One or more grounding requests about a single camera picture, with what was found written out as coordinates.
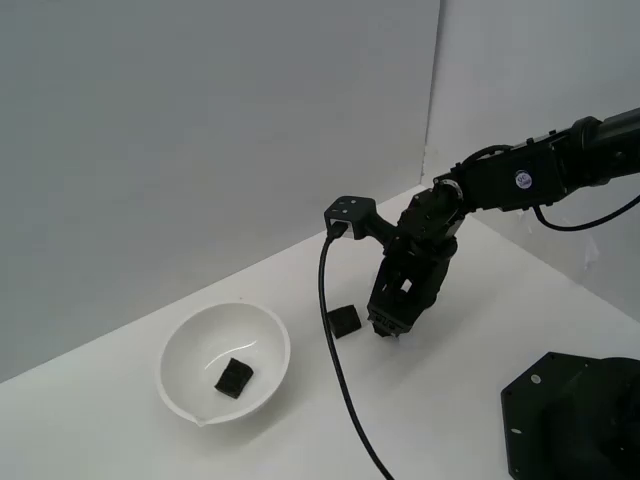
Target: white backdrop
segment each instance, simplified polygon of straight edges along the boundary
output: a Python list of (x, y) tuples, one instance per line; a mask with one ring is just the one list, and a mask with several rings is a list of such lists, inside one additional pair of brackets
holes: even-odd
[[(640, 4), (625, 0), (443, 2), (423, 183), (487, 145), (639, 107), (638, 18)], [(582, 223), (638, 193), (640, 177), (628, 177), (545, 212)], [(585, 233), (546, 230), (531, 212), (477, 217), (640, 319), (640, 208)]]
[(0, 3), (0, 381), (416, 185), (438, 0)]

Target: black cube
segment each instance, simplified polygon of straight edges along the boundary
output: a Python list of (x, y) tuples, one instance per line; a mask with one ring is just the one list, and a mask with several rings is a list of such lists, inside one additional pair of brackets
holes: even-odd
[(329, 327), (336, 339), (344, 337), (351, 332), (355, 332), (362, 326), (356, 307), (353, 305), (347, 305), (346, 307), (331, 310), (328, 318)]
[(253, 369), (249, 365), (231, 358), (229, 365), (224, 369), (220, 380), (216, 383), (215, 389), (233, 399), (237, 399), (252, 376)]

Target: white bowl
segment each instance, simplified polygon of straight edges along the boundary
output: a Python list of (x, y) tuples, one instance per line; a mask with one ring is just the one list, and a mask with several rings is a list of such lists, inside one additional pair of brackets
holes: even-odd
[[(164, 403), (199, 426), (260, 408), (282, 383), (291, 344), (282, 320), (250, 303), (222, 303), (188, 318), (164, 347), (156, 385)], [(238, 399), (214, 386), (233, 357), (253, 369)]]

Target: black cable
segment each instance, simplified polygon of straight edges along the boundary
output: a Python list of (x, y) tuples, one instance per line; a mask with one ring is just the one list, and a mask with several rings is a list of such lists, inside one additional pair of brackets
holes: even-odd
[(332, 228), (329, 230), (327, 234), (327, 239), (324, 242), (322, 247), (322, 253), (320, 253), (320, 266), (318, 268), (318, 295), (320, 297), (320, 315), (322, 316), (322, 324), (324, 326), (324, 333), (327, 337), (327, 345), (329, 346), (329, 353), (331, 354), (331, 360), (333, 361), (333, 366), (336, 370), (336, 376), (338, 377), (338, 383), (340, 384), (340, 390), (342, 391), (342, 396), (344, 397), (344, 403), (347, 406), (347, 411), (349, 412), (349, 416), (351, 417), (351, 421), (353, 422), (353, 426), (358, 433), (358, 437), (360, 437), (360, 441), (364, 445), (365, 450), (371, 457), (373, 463), (378, 467), (380, 473), (386, 480), (394, 480), (387, 467), (384, 466), (382, 461), (378, 458), (375, 450), (371, 446), (367, 435), (364, 433), (362, 429), (362, 425), (360, 424), (360, 420), (358, 420), (358, 415), (356, 414), (356, 409), (353, 406), (353, 401), (351, 400), (351, 395), (349, 394), (349, 389), (347, 387), (347, 381), (344, 378), (344, 372), (342, 371), (342, 366), (340, 365), (340, 359), (338, 358), (338, 352), (336, 351), (336, 346), (333, 342), (333, 335), (331, 333), (331, 328), (329, 327), (329, 318), (327, 315), (327, 301), (325, 298), (324, 291), (324, 271), (325, 265), (327, 263), (327, 253), (329, 252), (329, 247), (331, 243), (341, 237), (344, 232), (347, 230), (347, 224), (342, 222), (336, 222), (332, 225)]
[(639, 203), (640, 203), (640, 195), (638, 195), (636, 198), (634, 198), (629, 203), (619, 208), (615, 212), (611, 212), (609, 215), (605, 215), (604, 217), (594, 220), (592, 222), (583, 223), (582, 225), (573, 225), (568, 227), (549, 223), (549, 221), (546, 218), (544, 218), (544, 215), (542, 214), (542, 210), (540, 210), (539, 206), (533, 207), (533, 211), (536, 214), (536, 218), (538, 219), (538, 221), (547, 228), (550, 228), (552, 230), (557, 230), (558, 232), (579, 232), (581, 230), (587, 230), (589, 228), (597, 227), (599, 225), (607, 223), (613, 220), (614, 218), (619, 217), (624, 212), (631, 210), (633, 207), (635, 207)]

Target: white table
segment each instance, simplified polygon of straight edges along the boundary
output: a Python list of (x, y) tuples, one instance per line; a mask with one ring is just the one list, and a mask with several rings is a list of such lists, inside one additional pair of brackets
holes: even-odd
[[(417, 190), (380, 207), (395, 220)], [(640, 324), (469, 218), (436, 305), (400, 340), (338, 341), (361, 420), (398, 480), (507, 480), (499, 392), (547, 351), (640, 358)], [(0, 478), (378, 478), (353, 431), (318, 313), (318, 235), (0, 384)], [(329, 308), (365, 306), (370, 239), (329, 253)], [(245, 298), (276, 311), (292, 356), (255, 416), (198, 428), (160, 401), (153, 371), (174, 326)]]

